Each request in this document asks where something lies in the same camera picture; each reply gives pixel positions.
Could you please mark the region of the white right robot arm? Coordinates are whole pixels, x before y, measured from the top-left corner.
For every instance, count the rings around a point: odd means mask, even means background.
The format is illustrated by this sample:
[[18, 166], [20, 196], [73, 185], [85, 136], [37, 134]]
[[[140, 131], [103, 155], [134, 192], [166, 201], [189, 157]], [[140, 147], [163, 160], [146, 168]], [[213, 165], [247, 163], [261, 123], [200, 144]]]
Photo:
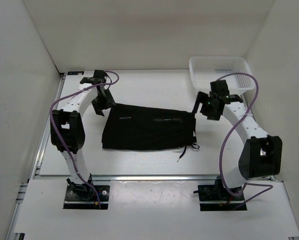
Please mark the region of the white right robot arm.
[[[220, 120], [224, 116], [232, 125], [226, 134], [219, 153], [219, 175], [221, 183], [214, 187], [214, 195], [225, 200], [230, 195], [238, 195], [249, 181], [256, 178], [278, 175], [281, 171], [283, 141], [263, 130], [246, 108], [242, 98], [230, 94], [226, 80], [210, 83], [210, 92], [198, 92], [193, 107], [194, 114], [202, 113], [209, 120]], [[243, 149], [234, 168], [223, 170], [223, 154], [227, 141], [237, 132]]]

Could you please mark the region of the black shorts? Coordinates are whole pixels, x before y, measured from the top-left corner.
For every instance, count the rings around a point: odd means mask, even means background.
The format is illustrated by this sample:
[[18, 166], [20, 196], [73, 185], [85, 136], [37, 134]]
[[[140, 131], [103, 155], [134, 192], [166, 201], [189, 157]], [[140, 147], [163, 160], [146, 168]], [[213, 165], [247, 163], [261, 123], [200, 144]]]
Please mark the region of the black shorts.
[[109, 112], [102, 148], [127, 151], [161, 151], [187, 147], [198, 150], [193, 113], [117, 103]]

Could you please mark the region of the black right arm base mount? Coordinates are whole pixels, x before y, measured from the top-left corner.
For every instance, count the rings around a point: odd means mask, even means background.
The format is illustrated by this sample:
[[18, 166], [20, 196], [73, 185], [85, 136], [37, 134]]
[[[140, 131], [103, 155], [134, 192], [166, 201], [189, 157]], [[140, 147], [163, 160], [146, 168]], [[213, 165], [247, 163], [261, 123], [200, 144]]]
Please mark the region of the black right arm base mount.
[[198, 195], [201, 212], [246, 211], [245, 197], [242, 193], [233, 196], [225, 189], [222, 180], [217, 178], [214, 184], [201, 184], [193, 191]]

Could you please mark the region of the white plastic mesh basket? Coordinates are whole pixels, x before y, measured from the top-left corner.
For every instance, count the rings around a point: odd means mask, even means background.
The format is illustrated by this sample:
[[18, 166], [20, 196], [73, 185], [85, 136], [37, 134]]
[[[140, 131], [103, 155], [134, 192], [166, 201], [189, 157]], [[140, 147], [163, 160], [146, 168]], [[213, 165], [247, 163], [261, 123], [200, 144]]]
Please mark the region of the white plastic mesh basket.
[[254, 80], [245, 74], [251, 74], [246, 60], [238, 56], [194, 56], [189, 59], [189, 73], [195, 90], [209, 93], [210, 83], [222, 76], [231, 95], [243, 95], [253, 90]]

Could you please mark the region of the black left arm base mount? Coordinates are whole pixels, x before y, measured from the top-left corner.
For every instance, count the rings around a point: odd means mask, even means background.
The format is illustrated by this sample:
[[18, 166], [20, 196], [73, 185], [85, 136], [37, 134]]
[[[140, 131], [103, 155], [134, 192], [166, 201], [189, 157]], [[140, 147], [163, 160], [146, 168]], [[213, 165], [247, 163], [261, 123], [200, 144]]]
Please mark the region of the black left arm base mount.
[[66, 210], [107, 210], [109, 207], [110, 186], [94, 185], [97, 194], [86, 184], [76, 184], [66, 179], [67, 187], [63, 209]]

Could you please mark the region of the small blue label sticker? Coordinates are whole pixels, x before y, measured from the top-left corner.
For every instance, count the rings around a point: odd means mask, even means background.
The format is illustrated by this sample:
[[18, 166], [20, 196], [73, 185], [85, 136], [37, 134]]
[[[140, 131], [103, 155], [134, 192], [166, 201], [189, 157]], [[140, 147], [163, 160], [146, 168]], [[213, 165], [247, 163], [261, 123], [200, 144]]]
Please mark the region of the small blue label sticker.
[[68, 71], [67, 75], [68, 76], [78, 76], [78, 75], [84, 75], [84, 71]]

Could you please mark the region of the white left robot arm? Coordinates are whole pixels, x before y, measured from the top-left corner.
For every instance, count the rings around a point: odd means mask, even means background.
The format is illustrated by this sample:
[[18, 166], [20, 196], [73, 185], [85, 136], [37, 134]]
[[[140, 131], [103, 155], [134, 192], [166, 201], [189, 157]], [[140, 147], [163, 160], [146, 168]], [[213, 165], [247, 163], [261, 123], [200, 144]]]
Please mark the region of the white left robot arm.
[[76, 92], [56, 100], [49, 109], [51, 143], [66, 161], [70, 173], [68, 184], [83, 200], [91, 199], [96, 190], [82, 150], [86, 139], [82, 117], [89, 105], [97, 115], [103, 116], [104, 110], [116, 104], [109, 86], [118, 80], [119, 75], [114, 71], [95, 70], [93, 76], [80, 80]]

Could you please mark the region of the aluminium front frame rail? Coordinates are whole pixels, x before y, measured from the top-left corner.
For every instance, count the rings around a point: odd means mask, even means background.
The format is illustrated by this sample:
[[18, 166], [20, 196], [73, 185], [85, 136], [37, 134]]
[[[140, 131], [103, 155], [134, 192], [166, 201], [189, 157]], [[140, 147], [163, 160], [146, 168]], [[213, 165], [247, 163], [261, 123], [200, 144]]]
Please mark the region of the aluminium front frame rail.
[[217, 174], [92, 175], [96, 181], [213, 181]]

